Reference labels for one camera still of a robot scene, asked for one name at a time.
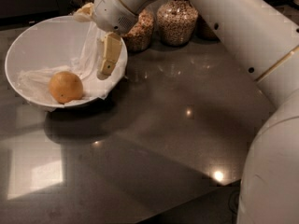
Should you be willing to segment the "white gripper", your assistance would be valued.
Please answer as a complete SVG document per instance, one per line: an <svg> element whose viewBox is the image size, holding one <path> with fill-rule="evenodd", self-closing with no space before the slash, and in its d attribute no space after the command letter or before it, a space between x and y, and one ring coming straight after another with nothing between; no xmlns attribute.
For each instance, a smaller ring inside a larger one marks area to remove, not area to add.
<svg viewBox="0 0 299 224"><path fill-rule="evenodd" d="M111 76L121 56L122 41L119 35L127 34L137 23L138 17L121 0L94 0L94 3L79 8L73 18L79 22L93 20L103 31L114 32L106 33L101 39L103 53L97 71L99 79Z"/></svg>

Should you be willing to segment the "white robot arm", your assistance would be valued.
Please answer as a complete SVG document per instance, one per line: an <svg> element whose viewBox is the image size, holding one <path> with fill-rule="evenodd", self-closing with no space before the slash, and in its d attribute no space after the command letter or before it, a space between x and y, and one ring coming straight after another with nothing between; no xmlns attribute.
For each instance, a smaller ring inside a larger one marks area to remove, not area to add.
<svg viewBox="0 0 299 224"><path fill-rule="evenodd" d="M298 59L261 77L262 53L287 54L291 24L258 0L230 0L221 42L158 45L79 126L78 224L221 222L198 199L239 182L239 224L299 224Z"/></svg>

